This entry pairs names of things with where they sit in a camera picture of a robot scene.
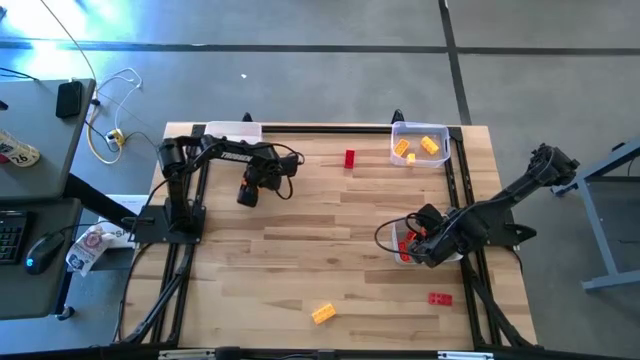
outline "gray floor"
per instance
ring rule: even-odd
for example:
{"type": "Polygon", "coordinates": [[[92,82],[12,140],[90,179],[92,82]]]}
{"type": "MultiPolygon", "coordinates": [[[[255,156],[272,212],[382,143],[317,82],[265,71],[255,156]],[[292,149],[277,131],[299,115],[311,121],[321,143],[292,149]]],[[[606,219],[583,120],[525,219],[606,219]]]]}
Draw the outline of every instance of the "gray floor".
{"type": "MultiPolygon", "coordinates": [[[[52,8],[79,39],[137,43],[442,46],[435,0],[347,1],[87,1],[52,8]]],[[[0,41],[64,39],[38,2],[9,3],[0,41]]],[[[459,46],[638,47],[640,3],[632,0],[449,0],[459,46]]],[[[387,123],[394,109],[408,120],[459,124],[447,55],[100,52],[87,55],[97,76],[133,67],[142,92],[122,113],[125,131],[154,141],[168,121],[387,123]]],[[[539,143],[560,146],[589,164],[640,135],[640,57],[472,56],[460,65],[473,124],[488,125],[504,184],[518,177],[539,143]]],[[[52,43],[0,50],[0,66],[44,79],[87,77],[79,53],[52,43]]],[[[126,84],[104,93],[120,101],[126,84]]],[[[96,126],[110,130],[116,106],[107,101],[96,126]]],[[[106,193],[148,191],[155,155],[142,138],[123,159],[97,162],[86,140],[73,171],[106,193]]],[[[640,168],[632,170],[640,174],[640,168]]],[[[550,349],[637,357],[640,285],[585,294],[580,280],[604,274],[581,199],[539,191],[515,210],[538,230],[522,246],[525,283],[540,344],[550,349]]],[[[640,255],[640,245],[626,245],[640,255]]],[[[77,317],[0,322],[0,353],[106,344],[124,277],[118,272],[75,277],[69,303],[77,317]]]]}

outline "plastic container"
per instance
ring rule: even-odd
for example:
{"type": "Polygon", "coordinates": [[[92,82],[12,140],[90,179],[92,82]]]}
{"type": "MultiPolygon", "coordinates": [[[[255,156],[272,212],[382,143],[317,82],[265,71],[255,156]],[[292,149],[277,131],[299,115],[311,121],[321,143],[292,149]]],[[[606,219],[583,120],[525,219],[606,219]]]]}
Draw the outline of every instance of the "plastic container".
{"type": "Polygon", "coordinates": [[[449,159],[450,151],[449,129],[444,125],[398,121],[391,127],[391,163],[394,165],[438,167],[449,159]],[[433,155],[420,145],[425,136],[438,145],[439,149],[433,155]],[[402,156],[398,156],[393,149],[401,139],[409,142],[409,148],[402,156]],[[415,154],[415,162],[412,165],[407,164],[408,154],[415,154]]]}
{"type": "MultiPolygon", "coordinates": [[[[407,234],[409,233],[409,229],[407,225],[402,221],[396,221],[391,225],[391,243],[393,244],[393,249],[398,251],[408,251],[409,241],[407,241],[407,234]]],[[[393,254],[396,262],[400,265],[421,265],[426,266],[424,264],[418,264],[413,261],[413,258],[409,255],[405,254],[393,254]]],[[[458,253],[453,253],[453,255],[449,256],[447,260],[444,262],[450,261],[458,261],[462,259],[462,255],[458,253]]]]}
{"type": "Polygon", "coordinates": [[[249,144],[262,141],[262,125],[253,122],[211,121],[204,133],[218,138],[226,136],[231,141],[244,140],[249,144]]]}

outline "wooden table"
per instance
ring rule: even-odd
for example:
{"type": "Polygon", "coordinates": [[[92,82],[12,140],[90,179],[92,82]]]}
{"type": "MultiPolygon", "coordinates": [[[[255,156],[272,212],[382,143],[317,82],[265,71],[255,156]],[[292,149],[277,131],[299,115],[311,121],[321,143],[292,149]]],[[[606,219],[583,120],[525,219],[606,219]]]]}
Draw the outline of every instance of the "wooden table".
{"type": "MultiPolygon", "coordinates": [[[[165,137],[190,134],[192,126],[169,123],[165,137]]],[[[462,129],[475,197],[487,199],[501,189],[489,131],[462,129]]],[[[388,134],[279,133],[264,134],[264,140],[305,154],[306,164],[292,179],[294,196],[283,201],[263,190],[256,208],[239,205],[244,164],[213,161],[204,199],[206,233],[196,250],[180,346],[471,349],[459,264],[401,266],[373,242],[374,230],[386,220],[425,203],[441,211],[449,206],[444,168],[392,166],[388,134]],[[347,148],[356,150],[353,170],[343,168],[347,148]],[[429,305],[429,292],[452,294],[453,306],[429,305]],[[327,303],[337,315],[316,326],[311,313],[327,303]]],[[[451,157],[459,175],[455,150],[451,157]]],[[[156,170],[152,186],[161,180],[156,170]]],[[[152,203],[165,197],[163,188],[152,203]]],[[[388,238],[389,231],[383,232],[381,239],[388,238]]],[[[125,334],[158,296],[167,248],[151,247],[134,271],[125,334]]],[[[486,255],[496,301],[535,342],[515,257],[499,248],[487,248],[486,255]]],[[[479,313],[489,339],[481,306],[479,313]]],[[[165,329],[171,314],[170,306],[165,329]]]]}

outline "yellow block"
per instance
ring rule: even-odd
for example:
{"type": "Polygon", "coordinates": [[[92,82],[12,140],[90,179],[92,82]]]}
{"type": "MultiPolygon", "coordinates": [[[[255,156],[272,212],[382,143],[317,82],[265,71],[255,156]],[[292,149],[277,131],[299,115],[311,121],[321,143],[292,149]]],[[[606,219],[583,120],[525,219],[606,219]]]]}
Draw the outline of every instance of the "yellow block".
{"type": "Polygon", "coordinates": [[[398,141],[396,146],[393,148],[393,152],[398,156],[402,156],[404,155],[404,153],[407,151],[408,148],[409,148],[409,142],[405,139],[400,139],[400,141],[398,141]]]}
{"type": "Polygon", "coordinates": [[[433,142],[433,140],[429,139],[428,136],[422,138],[422,140],[420,141],[420,145],[422,145],[422,147],[431,155],[434,155],[440,149],[438,145],[433,142]]]}
{"type": "Polygon", "coordinates": [[[331,304],[327,304],[320,309],[316,310],[311,314],[313,316],[313,321],[316,325],[320,325],[325,322],[328,318],[332,317],[336,314],[336,309],[331,304]]]}
{"type": "Polygon", "coordinates": [[[416,154],[407,155],[407,165],[413,165],[416,162],[416,154]]]}

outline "computer mouse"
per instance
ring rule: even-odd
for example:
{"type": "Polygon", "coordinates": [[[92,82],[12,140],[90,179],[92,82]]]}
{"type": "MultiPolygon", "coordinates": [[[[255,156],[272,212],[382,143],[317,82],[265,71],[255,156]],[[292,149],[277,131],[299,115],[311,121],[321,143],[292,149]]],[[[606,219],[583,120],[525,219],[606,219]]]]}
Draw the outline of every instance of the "computer mouse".
{"type": "Polygon", "coordinates": [[[24,260],[27,273],[38,275],[47,270],[62,244],[64,244],[64,235],[61,232],[44,234],[27,253],[24,260]]]}

